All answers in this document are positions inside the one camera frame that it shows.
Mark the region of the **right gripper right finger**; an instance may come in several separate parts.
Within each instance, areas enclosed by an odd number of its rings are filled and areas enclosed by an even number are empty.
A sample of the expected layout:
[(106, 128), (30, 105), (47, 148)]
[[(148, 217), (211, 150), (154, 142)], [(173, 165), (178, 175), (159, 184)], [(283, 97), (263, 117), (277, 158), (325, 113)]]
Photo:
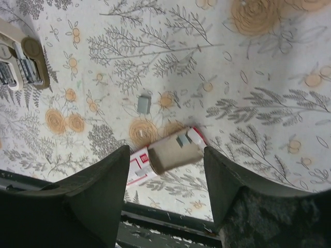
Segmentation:
[(330, 190), (275, 183), (210, 146), (204, 167), (224, 247), (330, 247)]

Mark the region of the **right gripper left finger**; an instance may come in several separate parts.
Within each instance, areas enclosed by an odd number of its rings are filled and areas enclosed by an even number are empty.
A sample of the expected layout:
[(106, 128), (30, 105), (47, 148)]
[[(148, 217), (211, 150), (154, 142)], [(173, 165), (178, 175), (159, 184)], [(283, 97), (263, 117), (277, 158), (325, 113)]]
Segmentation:
[(115, 247), (129, 163), (124, 145), (39, 191), (1, 191), (1, 247)]

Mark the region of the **red white staple box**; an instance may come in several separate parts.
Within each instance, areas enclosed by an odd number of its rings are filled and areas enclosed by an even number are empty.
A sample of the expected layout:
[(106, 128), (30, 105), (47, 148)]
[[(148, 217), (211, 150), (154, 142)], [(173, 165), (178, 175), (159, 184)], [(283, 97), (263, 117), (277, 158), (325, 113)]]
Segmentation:
[[(199, 129), (196, 127), (189, 128), (195, 128), (204, 138)], [(154, 177), (160, 176), (157, 175), (151, 167), (147, 150), (148, 146), (145, 146), (130, 156), (130, 167), (126, 185), (127, 188), (140, 185)]]

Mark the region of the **cardboard staple box tray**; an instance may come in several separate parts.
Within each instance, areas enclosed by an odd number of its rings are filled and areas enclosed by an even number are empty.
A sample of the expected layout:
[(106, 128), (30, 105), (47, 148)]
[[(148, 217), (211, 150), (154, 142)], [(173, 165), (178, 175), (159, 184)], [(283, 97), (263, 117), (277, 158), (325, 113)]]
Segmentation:
[[(176, 138), (188, 134), (192, 143), (180, 148)], [(204, 157), (207, 146), (204, 138), (195, 128), (182, 129), (148, 146), (151, 167), (157, 175), (172, 169), (199, 162)]]

